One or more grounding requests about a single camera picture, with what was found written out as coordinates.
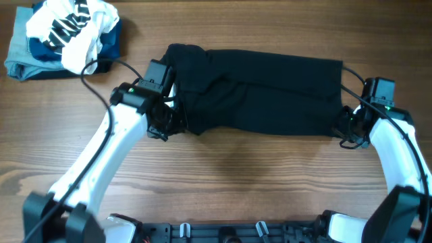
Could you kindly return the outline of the black polo shirt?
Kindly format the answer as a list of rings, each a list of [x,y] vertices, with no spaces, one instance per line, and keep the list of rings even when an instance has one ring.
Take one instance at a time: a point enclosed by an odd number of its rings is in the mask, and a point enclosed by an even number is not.
[[[224,126],[284,136],[333,136],[342,61],[171,44],[161,61],[194,134]]]

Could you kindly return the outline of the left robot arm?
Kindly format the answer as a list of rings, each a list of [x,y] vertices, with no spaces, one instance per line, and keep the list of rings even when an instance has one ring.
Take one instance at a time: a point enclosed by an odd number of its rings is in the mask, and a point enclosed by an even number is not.
[[[25,242],[144,242],[142,223],[121,215],[98,221],[108,185],[144,136],[166,141],[183,132],[174,70],[152,60],[146,74],[114,88],[99,126],[76,162],[46,194],[23,205]]]

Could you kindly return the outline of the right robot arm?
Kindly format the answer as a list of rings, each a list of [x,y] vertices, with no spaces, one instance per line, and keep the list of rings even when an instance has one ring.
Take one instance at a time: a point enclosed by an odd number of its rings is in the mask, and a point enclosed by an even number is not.
[[[388,195],[369,219],[325,211],[315,221],[318,242],[430,242],[431,172],[416,142],[409,112],[394,104],[395,82],[368,78],[360,105],[344,107],[333,131],[349,149],[373,146]]]

